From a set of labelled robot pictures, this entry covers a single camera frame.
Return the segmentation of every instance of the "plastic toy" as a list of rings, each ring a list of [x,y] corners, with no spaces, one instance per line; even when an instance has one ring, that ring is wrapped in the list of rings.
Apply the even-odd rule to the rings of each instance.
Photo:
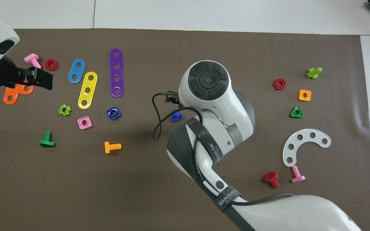
[[[308,78],[316,79],[321,71],[322,68],[320,67],[318,67],[316,70],[311,68],[308,70],[308,73],[306,75],[308,76]]]
[[[182,120],[184,118],[184,115],[181,114],[179,111],[174,113],[172,116],[171,116],[171,121],[173,123],[176,123],[178,122],[179,120]]]
[[[298,170],[298,167],[296,165],[292,166],[292,170],[294,171],[294,174],[295,174],[295,178],[292,178],[292,183],[295,183],[295,182],[298,182],[298,181],[301,181],[301,180],[304,180],[305,177],[302,176],[300,173],[299,173],[299,170]]]
[[[296,151],[299,146],[306,142],[317,143],[323,148],[329,147],[331,143],[329,136],[320,130],[307,128],[293,133],[286,141],[282,152],[283,161],[286,166],[292,167],[296,164]]]
[[[109,54],[110,94],[121,97],[124,94],[124,65],[122,51],[112,49]]]
[[[85,70],[85,61],[82,59],[77,59],[72,63],[71,70],[69,71],[68,74],[68,81],[71,83],[78,83],[82,75],[84,74]]]
[[[295,106],[289,116],[291,118],[302,118],[304,116],[304,113],[302,112],[301,107]]]
[[[58,62],[53,59],[48,59],[45,62],[45,68],[50,71],[54,71],[58,68]]]
[[[300,101],[311,101],[311,94],[312,92],[310,90],[301,89],[299,91],[298,99]]]
[[[119,117],[121,117],[121,112],[117,107],[112,107],[109,110],[107,110],[107,114],[111,120],[116,120]]]
[[[45,132],[45,135],[44,135],[44,140],[41,140],[41,142],[40,142],[40,146],[41,147],[43,147],[43,148],[51,148],[51,147],[53,147],[55,145],[54,142],[51,142],[49,140],[50,136],[51,136],[51,132],[50,131],[46,131]]]
[[[97,80],[98,76],[95,72],[88,72],[85,74],[81,93],[79,94],[78,99],[79,108],[88,109],[91,106],[92,98],[94,97],[95,86],[97,85]]]
[[[29,95],[34,90],[34,86],[29,86],[28,90],[25,90],[25,87],[25,85],[17,84],[15,88],[6,88],[4,103],[12,105],[16,102],[19,94]]]
[[[42,69],[42,67],[38,63],[37,59],[39,59],[39,57],[36,54],[32,53],[32,54],[28,55],[27,57],[25,57],[24,61],[27,62],[27,63],[32,64],[32,66],[34,66],[34,67]]]
[[[85,130],[92,126],[91,119],[87,116],[78,119],[79,129]]]
[[[265,174],[263,178],[265,179],[266,182],[270,182],[274,189],[279,188],[279,183],[276,180],[278,178],[276,172],[268,172],[267,174]]]
[[[282,90],[286,86],[286,82],[284,79],[276,79],[275,82],[273,82],[273,87],[275,90]]]
[[[115,144],[109,144],[108,141],[104,142],[105,144],[105,153],[109,154],[110,150],[119,150],[121,149],[121,144],[120,143],[115,143]]]
[[[70,111],[71,107],[66,104],[61,105],[60,108],[58,109],[58,113],[63,116],[69,116]]]

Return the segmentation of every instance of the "red hex nut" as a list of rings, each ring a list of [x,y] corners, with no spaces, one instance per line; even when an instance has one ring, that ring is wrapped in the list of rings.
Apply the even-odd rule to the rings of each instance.
[[[45,68],[50,71],[54,71],[58,68],[58,62],[53,59],[48,59],[45,62]]]
[[[273,82],[273,87],[275,90],[282,90],[286,86],[286,82],[284,79],[276,79],[275,82]]]

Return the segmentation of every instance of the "black cable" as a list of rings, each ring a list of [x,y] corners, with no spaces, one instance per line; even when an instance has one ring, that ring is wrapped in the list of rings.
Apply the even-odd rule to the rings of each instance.
[[[162,123],[165,121],[165,120],[167,120],[171,115],[173,115],[173,114],[175,114],[175,113],[177,113],[177,112],[179,112],[179,111],[182,111],[182,110],[192,110],[192,111],[194,111],[197,115],[198,115],[198,118],[199,118],[199,121],[202,123],[202,115],[201,115],[201,113],[198,111],[198,110],[196,110],[195,108],[192,108],[192,107],[181,107],[181,108],[178,108],[177,110],[175,110],[175,111],[172,111],[170,114],[168,114],[166,117],[164,117],[162,120],[160,119],[160,116],[159,116],[159,112],[157,111],[157,114],[158,114],[158,119],[159,119],[159,123],[158,123],[158,125],[155,127],[155,129],[154,129],[154,132],[152,133],[152,139],[154,140],[154,141],[158,141],[159,140],[159,138],[161,137],[161,133],[162,133]],[[158,127],[160,127],[160,133],[159,133],[159,135],[158,135],[158,137],[157,138],[155,138],[155,132],[156,132],[156,130],[158,129]]]
[[[268,196],[268,197],[265,197],[263,199],[259,199],[259,200],[256,200],[256,201],[250,201],[250,202],[236,202],[236,201],[231,201],[231,204],[232,205],[236,205],[236,206],[251,206],[251,205],[256,205],[256,204],[259,204],[259,203],[267,202],[267,201],[270,201],[270,200],[275,200],[275,199],[277,199],[279,197],[284,197],[284,196],[294,196],[294,195],[293,194],[289,194],[289,193],[282,193],[282,194]]]

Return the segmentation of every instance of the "green bolt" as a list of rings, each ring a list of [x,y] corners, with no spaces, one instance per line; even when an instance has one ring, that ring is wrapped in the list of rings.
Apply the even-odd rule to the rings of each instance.
[[[55,145],[54,142],[51,142],[49,140],[50,135],[51,135],[51,132],[50,131],[46,131],[45,132],[44,140],[41,140],[41,142],[40,142],[40,146],[41,147],[43,147],[43,148],[50,148],[50,147],[53,147]]]

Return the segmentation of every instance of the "orange square nut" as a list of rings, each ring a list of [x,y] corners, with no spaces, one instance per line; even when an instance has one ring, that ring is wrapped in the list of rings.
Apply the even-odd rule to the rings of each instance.
[[[300,90],[299,91],[299,96],[298,96],[298,99],[300,101],[311,101],[311,94],[312,92],[310,90]]]

